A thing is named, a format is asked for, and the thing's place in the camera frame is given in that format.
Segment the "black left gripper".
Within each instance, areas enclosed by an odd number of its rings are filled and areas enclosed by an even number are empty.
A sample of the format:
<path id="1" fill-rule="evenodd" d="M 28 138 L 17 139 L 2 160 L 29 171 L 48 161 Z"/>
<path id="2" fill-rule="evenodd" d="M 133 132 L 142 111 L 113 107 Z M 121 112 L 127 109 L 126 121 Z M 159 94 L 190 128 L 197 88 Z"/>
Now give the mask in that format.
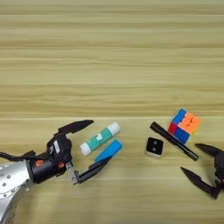
<path id="1" fill-rule="evenodd" d="M 93 120 L 71 122 L 68 125 L 60 127 L 55 135 L 66 135 L 68 133 L 78 132 L 85 129 L 93 122 Z M 53 154 L 44 152 L 39 155 L 37 155 L 34 151 L 30 151 L 28 153 L 28 156 L 29 164 L 31 167 L 31 174 L 33 176 L 33 182 L 35 184 L 40 184 L 52 177 L 58 177 L 65 172 L 69 173 L 74 184 L 76 184 L 76 182 L 78 184 L 81 184 L 98 174 L 111 159 L 111 157 L 106 157 L 101 161 L 95 162 L 88 167 L 87 171 L 79 174 L 73 169 L 73 164 L 71 163 L 72 155 L 70 151 Z"/>

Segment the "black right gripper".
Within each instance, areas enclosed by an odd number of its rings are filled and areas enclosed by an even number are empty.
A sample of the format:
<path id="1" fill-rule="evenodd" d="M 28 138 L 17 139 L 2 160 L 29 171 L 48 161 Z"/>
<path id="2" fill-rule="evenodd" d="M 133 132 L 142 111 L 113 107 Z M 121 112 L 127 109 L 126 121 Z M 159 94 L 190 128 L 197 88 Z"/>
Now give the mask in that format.
<path id="1" fill-rule="evenodd" d="M 199 175 L 184 167 L 181 167 L 181 170 L 195 186 L 216 200 L 221 190 L 224 188 L 224 151 L 212 145 L 203 143 L 196 143 L 195 146 L 214 158 L 214 175 L 217 178 L 215 180 L 215 186 L 210 186 L 204 182 Z"/>

